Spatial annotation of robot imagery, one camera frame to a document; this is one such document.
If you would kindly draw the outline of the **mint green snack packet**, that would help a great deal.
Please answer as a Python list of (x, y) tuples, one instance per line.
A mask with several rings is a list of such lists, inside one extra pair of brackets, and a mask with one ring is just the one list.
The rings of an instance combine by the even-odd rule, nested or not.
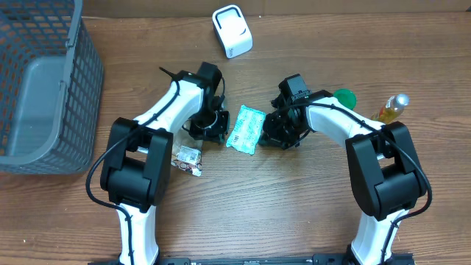
[(254, 155), (265, 118), (264, 112), (242, 105), (226, 147)]

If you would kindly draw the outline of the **brown printed snack pouch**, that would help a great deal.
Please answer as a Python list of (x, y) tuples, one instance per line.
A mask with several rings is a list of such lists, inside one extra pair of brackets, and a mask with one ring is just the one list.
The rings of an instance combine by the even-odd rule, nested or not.
[(188, 132), (180, 129), (174, 135), (171, 165), (200, 177), (202, 175), (202, 141), (193, 139)]

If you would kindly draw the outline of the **green white Knorr container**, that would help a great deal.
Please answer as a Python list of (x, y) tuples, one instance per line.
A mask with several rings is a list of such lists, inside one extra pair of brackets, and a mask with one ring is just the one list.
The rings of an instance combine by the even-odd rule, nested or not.
[(349, 89), (341, 88), (333, 93), (333, 96), (346, 108), (353, 110), (357, 104), (356, 95)]

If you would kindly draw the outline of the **yellow liquid bottle grey cap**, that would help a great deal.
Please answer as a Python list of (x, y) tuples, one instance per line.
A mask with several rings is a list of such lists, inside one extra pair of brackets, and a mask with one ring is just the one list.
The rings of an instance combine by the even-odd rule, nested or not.
[(401, 93), (391, 96), (385, 105), (377, 113), (374, 113), (370, 119), (389, 124), (403, 113), (408, 104), (409, 97), (406, 94)]

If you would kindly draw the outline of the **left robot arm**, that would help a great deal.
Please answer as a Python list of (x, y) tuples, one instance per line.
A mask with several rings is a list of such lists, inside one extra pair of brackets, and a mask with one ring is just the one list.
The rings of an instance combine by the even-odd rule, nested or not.
[(197, 73), (170, 73), (167, 93), (134, 119), (114, 121), (102, 164), (100, 186), (107, 206), (116, 209), (121, 225), (121, 254), (117, 264), (157, 264), (156, 209), (171, 173), (175, 135), (184, 123), (197, 141), (221, 144), (229, 129), (229, 113), (217, 95), (224, 77), (217, 66), (203, 62)]

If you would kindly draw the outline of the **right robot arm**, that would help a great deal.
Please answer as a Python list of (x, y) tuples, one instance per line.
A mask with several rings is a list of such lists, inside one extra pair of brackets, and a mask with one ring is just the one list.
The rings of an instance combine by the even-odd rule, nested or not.
[(351, 189), (362, 211), (346, 251), (315, 254), (311, 264), (414, 264), (411, 253), (392, 252), (392, 243), (400, 223), (425, 212), (433, 195), (407, 126), (365, 118), (332, 93), (309, 90), (299, 74), (278, 88), (260, 145), (288, 149), (310, 132), (330, 137), (347, 153)]

